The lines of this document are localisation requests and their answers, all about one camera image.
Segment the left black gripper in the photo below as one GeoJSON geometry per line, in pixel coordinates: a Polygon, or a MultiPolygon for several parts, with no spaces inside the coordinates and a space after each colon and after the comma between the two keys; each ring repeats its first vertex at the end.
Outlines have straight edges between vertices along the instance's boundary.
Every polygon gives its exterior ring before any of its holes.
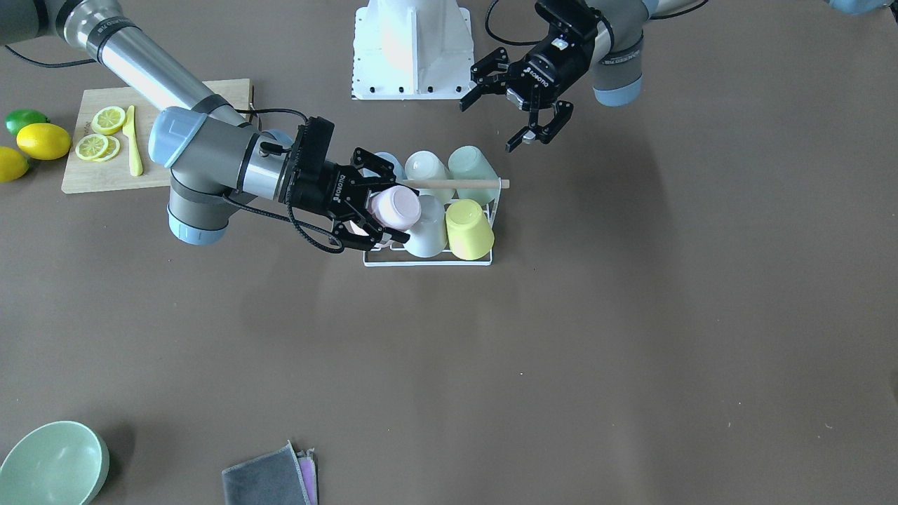
{"type": "Polygon", "coordinates": [[[510,63],[506,48],[481,58],[469,70],[474,86],[460,100],[465,112],[484,95],[507,93],[510,102],[529,112],[527,125],[504,145],[506,153],[522,143],[549,144],[568,124],[574,106],[559,96],[586,74],[599,35],[601,12],[584,1],[538,1],[535,10],[548,22],[547,35],[519,61],[510,63]],[[539,109],[551,107],[553,118],[541,126],[539,109]]]}

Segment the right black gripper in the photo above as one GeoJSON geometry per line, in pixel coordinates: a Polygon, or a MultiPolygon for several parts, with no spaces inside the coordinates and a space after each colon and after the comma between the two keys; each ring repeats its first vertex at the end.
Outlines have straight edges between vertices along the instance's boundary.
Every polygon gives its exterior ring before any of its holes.
{"type": "Polygon", "coordinates": [[[333,240],[344,248],[372,250],[390,242],[407,243],[408,232],[387,226],[368,212],[372,193],[401,185],[391,164],[361,147],[355,149],[350,164],[330,162],[326,156],[333,129],[333,123],[320,117],[299,126],[283,166],[283,202],[333,220],[333,240]],[[366,166],[377,176],[362,176],[366,166]]]}

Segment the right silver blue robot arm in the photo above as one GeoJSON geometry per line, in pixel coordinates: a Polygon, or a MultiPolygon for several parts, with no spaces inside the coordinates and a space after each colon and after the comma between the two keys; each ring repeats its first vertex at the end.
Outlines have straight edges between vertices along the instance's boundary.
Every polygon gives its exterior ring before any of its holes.
{"type": "Polygon", "coordinates": [[[369,211],[372,197],[417,191],[397,182],[382,157],[356,148],[350,164],[326,159],[333,124],[305,118],[295,140],[251,125],[126,18],[116,1],[4,1],[4,45],[57,36],[136,90],[159,109],[149,133],[149,157],[170,171],[171,233],[188,244],[224,236],[231,215],[254,198],[286,206],[286,220],[302,236],[310,224],[295,210],[333,221],[324,252],[371,250],[405,243],[408,227],[386,224],[369,211]]]}

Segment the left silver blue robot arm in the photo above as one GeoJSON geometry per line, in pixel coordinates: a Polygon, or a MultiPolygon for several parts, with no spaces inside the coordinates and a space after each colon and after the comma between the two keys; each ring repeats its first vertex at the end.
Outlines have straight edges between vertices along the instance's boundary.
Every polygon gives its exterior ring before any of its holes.
{"type": "Polygon", "coordinates": [[[548,144],[570,121],[573,103],[565,93],[590,80],[594,99],[606,107],[624,107],[643,88],[645,29],[661,20],[694,13],[703,1],[535,1],[545,35],[521,41],[492,29],[497,2],[485,10],[485,34],[498,46],[469,68],[469,90],[459,101],[468,111],[481,97],[500,95],[525,113],[525,125],[504,143],[513,152],[521,144],[548,144]]]}

